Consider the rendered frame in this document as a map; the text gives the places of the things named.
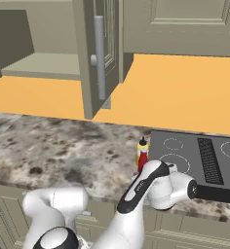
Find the open beige cabinet door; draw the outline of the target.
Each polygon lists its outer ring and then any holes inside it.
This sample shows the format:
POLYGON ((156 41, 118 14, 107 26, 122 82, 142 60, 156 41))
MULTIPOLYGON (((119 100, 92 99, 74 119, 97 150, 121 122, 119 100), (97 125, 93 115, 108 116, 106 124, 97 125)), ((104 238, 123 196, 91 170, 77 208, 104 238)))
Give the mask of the open beige cabinet door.
POLYGON ((72 1, 84 117, 90 120, 119 84, 119 0, 72 1), (103 16, 105 100, 98 98, 96 68, 91 65, 91 55, 96 53, 94 16, 103 16))

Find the closed beige cabinet door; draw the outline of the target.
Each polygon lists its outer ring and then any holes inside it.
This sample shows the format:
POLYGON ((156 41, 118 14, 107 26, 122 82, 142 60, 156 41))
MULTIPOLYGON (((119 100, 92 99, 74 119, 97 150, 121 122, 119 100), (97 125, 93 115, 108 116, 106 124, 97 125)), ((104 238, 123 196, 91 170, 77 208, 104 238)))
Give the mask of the closed beige cabinet door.
POLYGON ((127 53, 230 57, 230 0, 124 0, 127 53))

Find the beige base cabinet run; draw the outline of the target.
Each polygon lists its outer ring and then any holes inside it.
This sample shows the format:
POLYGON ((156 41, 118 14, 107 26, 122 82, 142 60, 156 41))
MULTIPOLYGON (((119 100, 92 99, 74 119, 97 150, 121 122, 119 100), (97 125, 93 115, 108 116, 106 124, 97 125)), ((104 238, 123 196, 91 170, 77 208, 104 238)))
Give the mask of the beige base cabinet run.
MULTIPOLYGON (((25 189, 0 185, 0 249, 22 249, 31 219, 22 211, 25 189)), ((116 204, 92 198, 86 211, 92 216, 76 219, 77 231, 88 241, 96 241, 107 228, 116 204)), ((144 208, 143 249, 230 249, 230 223, 208 217, 194 217, 144 208)))

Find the dark open cabinet door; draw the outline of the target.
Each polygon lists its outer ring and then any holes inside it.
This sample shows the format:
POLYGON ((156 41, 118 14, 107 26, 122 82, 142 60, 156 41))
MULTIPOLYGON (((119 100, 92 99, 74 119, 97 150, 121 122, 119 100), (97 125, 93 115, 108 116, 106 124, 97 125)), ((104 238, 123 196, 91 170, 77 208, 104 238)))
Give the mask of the dark open cabinet door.
POLYGON ((0 10, 1 70, 34 53, 26 10, 0 10))

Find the red and yellow condiment bottle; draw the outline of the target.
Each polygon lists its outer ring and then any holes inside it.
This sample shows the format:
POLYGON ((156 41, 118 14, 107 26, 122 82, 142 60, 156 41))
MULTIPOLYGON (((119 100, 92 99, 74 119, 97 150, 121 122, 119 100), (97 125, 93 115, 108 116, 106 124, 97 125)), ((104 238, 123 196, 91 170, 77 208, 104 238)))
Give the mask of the red and yellow condiment bottle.
POLYGON ((149 145, 144 137, 142 137, 136 146, 136 165, 137 171, 140 172, 142 167, 148 162, 149 145))

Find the black glass hob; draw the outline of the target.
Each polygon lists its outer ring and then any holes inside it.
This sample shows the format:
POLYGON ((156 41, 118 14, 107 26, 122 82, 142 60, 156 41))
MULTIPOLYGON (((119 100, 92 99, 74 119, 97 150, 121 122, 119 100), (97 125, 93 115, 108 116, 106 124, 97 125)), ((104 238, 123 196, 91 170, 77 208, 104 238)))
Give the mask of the black glass hob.
POLYGON ((153 130, 149 158, 175 163, 198 184, 197 198, 230 203, 230 137, 153 130))

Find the open beige wall cabinet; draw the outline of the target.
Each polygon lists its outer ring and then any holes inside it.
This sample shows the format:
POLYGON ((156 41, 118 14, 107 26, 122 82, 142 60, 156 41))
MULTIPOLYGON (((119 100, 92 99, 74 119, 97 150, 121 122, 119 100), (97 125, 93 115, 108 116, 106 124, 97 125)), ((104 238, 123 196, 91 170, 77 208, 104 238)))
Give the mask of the open beige wall cabinet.
POLYGON ((80 78, 72 0, 0 0, 0 20, 13 17, 10 29, 26 48, 1 66, 5 76, 80 78))

